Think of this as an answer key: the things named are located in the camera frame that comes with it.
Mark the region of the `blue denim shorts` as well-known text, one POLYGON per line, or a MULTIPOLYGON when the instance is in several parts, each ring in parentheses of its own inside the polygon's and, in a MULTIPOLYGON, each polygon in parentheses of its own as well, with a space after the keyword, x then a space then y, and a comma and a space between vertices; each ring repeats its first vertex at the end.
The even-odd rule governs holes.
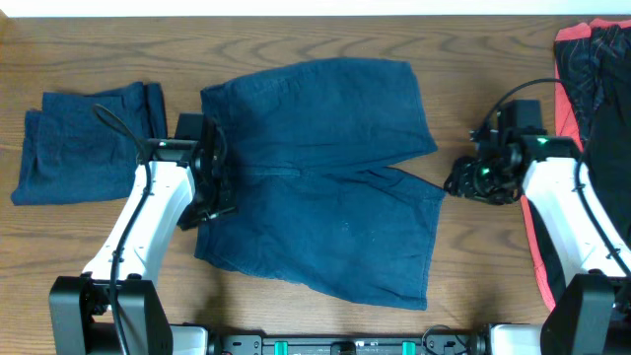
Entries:
POLYGON ((213 266, 423 311, 444 192, 398 164, 436 151, 410 64, 330 58, 202 90, 236 214, 199 227, 213 266))

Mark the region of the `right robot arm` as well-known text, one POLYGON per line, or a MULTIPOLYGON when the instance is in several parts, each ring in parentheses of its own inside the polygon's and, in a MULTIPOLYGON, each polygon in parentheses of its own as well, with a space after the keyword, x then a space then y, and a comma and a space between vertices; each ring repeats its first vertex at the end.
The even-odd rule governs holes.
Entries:
POLYGON ((491 113, 497 121, 470 134, 476 156, 454 162, 444 189, 490 205, 525 198, 566 287, 543 324, 490 325, 472 341, 472 353, 629 353, 630 249, 601 206, 576 142, 547 133, 537 101, 498 102, 491 113))

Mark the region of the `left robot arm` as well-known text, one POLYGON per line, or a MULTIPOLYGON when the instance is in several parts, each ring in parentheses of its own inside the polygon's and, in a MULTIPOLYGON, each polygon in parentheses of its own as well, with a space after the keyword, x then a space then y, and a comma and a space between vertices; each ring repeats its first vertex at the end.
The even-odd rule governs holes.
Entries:
POLYGON ((139 165, 111 233, 78 276, 58 277, 48 303, 59 354, 219 354, 202 325, 169 323, 156 285, 176 229, 236 212, 227 138, 203 113, 180 115, 175 136, 140 139, 104 106, 96 118, 130 139, 139 165))

